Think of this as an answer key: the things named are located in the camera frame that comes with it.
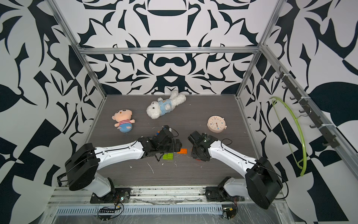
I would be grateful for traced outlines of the lime green 2x2 lego brick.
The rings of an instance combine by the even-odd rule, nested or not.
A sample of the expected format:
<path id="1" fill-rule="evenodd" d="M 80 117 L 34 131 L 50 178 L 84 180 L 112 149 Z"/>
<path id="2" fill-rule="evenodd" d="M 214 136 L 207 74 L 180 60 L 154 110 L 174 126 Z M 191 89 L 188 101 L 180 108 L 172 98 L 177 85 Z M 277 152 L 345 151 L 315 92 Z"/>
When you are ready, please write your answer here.
<path id="1" fill-rule="evenodd" d="M 173 160 L 173 153 L 168 153 L 167 154 L 167 159 L 168 160 Z"/>

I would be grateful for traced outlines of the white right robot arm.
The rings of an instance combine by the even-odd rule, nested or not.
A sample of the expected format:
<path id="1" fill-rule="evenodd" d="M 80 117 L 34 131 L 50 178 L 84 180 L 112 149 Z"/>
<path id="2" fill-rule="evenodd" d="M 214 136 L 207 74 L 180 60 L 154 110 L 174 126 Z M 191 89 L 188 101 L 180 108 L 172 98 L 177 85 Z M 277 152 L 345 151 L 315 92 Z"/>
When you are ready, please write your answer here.
<path id="1" fill-rule="evenodd" d="M 244 177 L 241 181 L 227 176 L 218 186 L 206 187 L 207 200 L 223 202 L 248 197 L 262 209 L 268 209 L 282 190 L 280 176 L 266 158 L 243 155 L 206 133 L 194 131 L 188 140 L 193 145 L 191 156 L 194 159 L 217 159 Z"/>

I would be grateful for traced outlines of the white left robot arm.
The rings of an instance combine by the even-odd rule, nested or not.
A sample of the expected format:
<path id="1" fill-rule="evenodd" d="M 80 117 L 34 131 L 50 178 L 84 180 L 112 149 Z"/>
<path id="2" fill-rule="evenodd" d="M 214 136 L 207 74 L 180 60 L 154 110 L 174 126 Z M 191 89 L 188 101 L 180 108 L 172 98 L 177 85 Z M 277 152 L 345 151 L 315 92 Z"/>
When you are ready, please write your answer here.
<path id="1" fill-rule="evenodd" d="M 91 143 L 84 144 L 66 162 L 66 172 L 57 180 L 67 177 L 68 188 L 71 191 L 86 189 L 99 198 L 113 196 L 116 192 L 110 178 L 98 173 L 99 170 L 123 161 L 140 160 L 155 157 L 157 154 L 177 153 L 182 143 L 173 135 L 169 126 L 162 129 L 153 137 L 140 137 L 136 141 L 112 147 L 94 147 Z"/>

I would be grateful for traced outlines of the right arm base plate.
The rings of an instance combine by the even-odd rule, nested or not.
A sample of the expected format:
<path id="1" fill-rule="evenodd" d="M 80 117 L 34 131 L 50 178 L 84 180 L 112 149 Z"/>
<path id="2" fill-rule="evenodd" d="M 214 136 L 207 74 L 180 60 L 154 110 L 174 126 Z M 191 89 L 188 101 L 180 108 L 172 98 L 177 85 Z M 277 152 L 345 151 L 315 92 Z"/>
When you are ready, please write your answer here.
<path id="1" fill-rule="evenodd" d="M 205 196 L 209 202 L 243 202 L 245 197 L 230 196 L 223 188 L 219 187 L 206 187 Z"/>

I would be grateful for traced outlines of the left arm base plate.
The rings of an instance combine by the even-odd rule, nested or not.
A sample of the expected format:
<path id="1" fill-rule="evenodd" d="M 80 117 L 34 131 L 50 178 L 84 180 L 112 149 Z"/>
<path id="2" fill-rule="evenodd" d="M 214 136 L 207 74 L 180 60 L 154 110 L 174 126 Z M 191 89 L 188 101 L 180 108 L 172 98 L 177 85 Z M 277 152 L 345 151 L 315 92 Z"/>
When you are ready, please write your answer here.
<path id="1" fill-rule="evenodd" d="M 100 203 L 119 203 L 126 202 L 130 199 L 131 188 L 115 188 L 114 191 L 108 193 L 103 197 L 98 197 L 96 194 L 92 194 L 90 203 L 91 204 L 100 204 Z"/>

